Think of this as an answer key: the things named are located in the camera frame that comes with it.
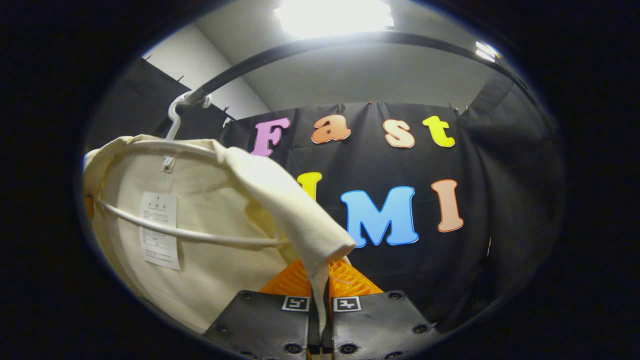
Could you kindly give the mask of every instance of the black metal rod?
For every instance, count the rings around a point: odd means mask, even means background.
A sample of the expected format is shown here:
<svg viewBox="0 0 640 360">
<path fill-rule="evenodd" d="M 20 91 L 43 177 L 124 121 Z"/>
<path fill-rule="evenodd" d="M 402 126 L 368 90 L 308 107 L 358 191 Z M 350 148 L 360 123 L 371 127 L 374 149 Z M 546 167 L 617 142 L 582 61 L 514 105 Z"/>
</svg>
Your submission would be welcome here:
<svg viewBox="0 0 640 360">
<path fill-rule="evenodd" d="M 490 62 L 480 61 L 475 52 L 465 49 L 460 46 L 452 45 L 448 42 L 438 40 L 431 37 L 425 37 L 423 35 L 402 33 L 400 31 L 382 30 L 382 31 L 367 31 L 362 33 L 349 33 L 344 35 L 330 35 L 326 37 L 304 38 L 295 40 L 286 44 L 282 44 L 271 49 L 265 50 L 259 54 L 253 55 L 247 58 L 229 69 L 221 72 L 215 78 L 204 83 L 201 87 L 197 88 L 191 95 L 187 96 L 180 106 L 177 107 L 177 113 L 184 113 L 188 108 L 200 103 L 204 100 L 205 96 L 211 94 L 217 89 L 225 86 L 227 83 L 247 74 L 253 70 L 259 69 L 265 65 L 294 56 L 297 54 L 307 53 L 309 51 L 324 49 L 325 47 L 334 47 L 340 45 L 355 45 L 355 44 L 403 44 L 414 45 L 420 47 L 428 47 L 448 53 L 464 56 L 468 59 L 477 61 L 486 65 L 487 67 L 500 72 L 519 87 L 522 92 L 529 98 L 533 105 L 538 109 L 538 103 L 534 97 L 529 93 L 528 89 L 516 78 L 510 71 L 505 69 L 502 65 Z M 539 111 L 543 117 L 545 124 L 547 123 L 544 114 Z"/>
</svg>

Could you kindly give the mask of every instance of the white plastic hanger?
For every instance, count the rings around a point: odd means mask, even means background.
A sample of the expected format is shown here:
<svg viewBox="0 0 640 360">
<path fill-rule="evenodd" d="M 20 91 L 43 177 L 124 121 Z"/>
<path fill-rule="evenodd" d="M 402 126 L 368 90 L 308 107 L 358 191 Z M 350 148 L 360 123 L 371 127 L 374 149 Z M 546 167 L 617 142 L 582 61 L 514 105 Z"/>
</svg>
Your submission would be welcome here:
<svg viewBox="0 0 640 360">
<path fill-rule="evenodd" d="M 183 151 L 189 151 L 192 153 L 200 154 L 207 156 L 208 158 L 214 159 L 218 162 L 218 157 L 216 153 L 212 150 L 209 150 L 202 146 L 191 145 L 188 143 L 174 142 L 175 134 L 178 132 L 178 128 L 180 128 L 180 115 L 175 111 L 175 108 L 182 102 L 184 99 L 189 96 L 193 91 L 188 91 L 176 98 L 171 105 L 169 106 L 169 119 L 173 122 L 171 128 L 169 128 L 169 132 L 166 135 L 164 140 L 141 140 L 138 142 L 130 143 L 125 145 L 124 150 L 129 150 L 133 148 L 144 147 L 146 149 L 155 148 L 155 149 L 178 149 Z M 205 98 L 203 107 L 207 108 L 211 104 L 210 94 Z M 270 245 L 280 245 L 283 242 L 280 240 L 280 233 L 276 229 L 275 238 L 267 239 L 267 238 L 239 238 L 234 236 L 218 236 L 211 235 L 205 233 L 199 233 L 196 231 L 176 229 L 174 227 L 168 227 L 162 224 L 158 224 L 156 222 L 151 222 L 149 220 L 145 220 L 143 218 L 131 215 L 126 213 L 112 205 L 107 204 L 100 198 L 96 198 L 96 201 L 102 205 L 102 207 L 111 213 L 123 218 L 126 221 L 129 221 L 138 226 L 147 227 L 151 230 L 159 231 L 160 233 L 169 234 L 172 236 L 179 236 L 183 238 L 191 238 L 194 240 L 200 241 L 209 241 L 213 243 L 227 243 L 227 244 L 236 244 L 236 245 L 262 245 L 262 246 L 270 246 Z"/>
</svg>

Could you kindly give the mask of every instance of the white wall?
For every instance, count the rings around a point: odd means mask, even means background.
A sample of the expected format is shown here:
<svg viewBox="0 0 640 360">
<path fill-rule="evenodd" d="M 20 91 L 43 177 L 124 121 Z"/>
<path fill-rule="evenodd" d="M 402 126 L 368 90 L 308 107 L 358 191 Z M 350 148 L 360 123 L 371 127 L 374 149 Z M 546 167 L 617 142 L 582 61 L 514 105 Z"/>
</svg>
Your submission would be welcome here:
<svg viewBox="0 0 640 360">
<path fill-rule="evenodd" d="M 142 57 L 174 79 L 194 90 L 231 64 L 193 24 L 164 39 Z M 244 80 L 236 79 L 213 92 L 213 104 L 235 119 L 270 112 Z"/>
</svg>

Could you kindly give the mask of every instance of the pink letter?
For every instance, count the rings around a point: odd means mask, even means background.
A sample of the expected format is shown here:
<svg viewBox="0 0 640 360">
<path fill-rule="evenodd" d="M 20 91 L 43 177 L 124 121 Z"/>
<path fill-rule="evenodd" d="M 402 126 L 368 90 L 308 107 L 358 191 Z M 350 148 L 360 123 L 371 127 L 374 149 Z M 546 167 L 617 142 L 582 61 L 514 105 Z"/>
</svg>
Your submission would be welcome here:
<svg viewBox="0 0 640 360">
<path fill-rule="evenodd" d="M 255 136 L 255 146 L 253 147 L 251 155 L 271 155 L 273 150 L 269 149 L 269 141 L 271 141 L 273 145 L 276 145 L 280 141 L 280 135 L 282 135 L 282 130 L 276 126 L 280 126 L 283 129 L 286 129 L 290 124 L 291 122 L 289 121 L 289 118 L 282 118 L 256 124 L 255 128 L 258 129 L 258 133 Z"/>
<path fill-rule="evenodd" d="M 456 187 L 458 183 L 455 180 L 440 180 L 431 184 L 431 188 L 438 194 L 440 199 L 440 213 L 442 221 L 438 225 L 441 233 L 458 230 L 465 223 L 458 213 L 458 202 L 456 201 Z"/>
</svg>

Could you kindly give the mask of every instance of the blue letter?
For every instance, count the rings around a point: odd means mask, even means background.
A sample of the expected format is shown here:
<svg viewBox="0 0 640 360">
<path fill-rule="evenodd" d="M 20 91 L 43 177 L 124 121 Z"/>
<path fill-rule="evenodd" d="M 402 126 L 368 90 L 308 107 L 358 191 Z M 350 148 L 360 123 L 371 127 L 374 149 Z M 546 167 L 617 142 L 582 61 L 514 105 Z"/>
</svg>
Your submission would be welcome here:
<svg viewBox="0 0 640 360">
<path fill-rule="evenodd" d="M 371 198 L 362 190 L 343 193 L 340 200 L 347 205 L 347 232 L 356 241 L 356 247 L 367 245 L 360 234 L 360 224 L 364 226 L 373 245 L 382 242 L 387 227 L 391 234 L 389 245 L 404 245 L 418 241 L 418 233 L 413 230 L 411 198 L 415 190 L 411 186 L 398 186 L 389 190 L 382 210 L 378 211 Z"/>
</svg>

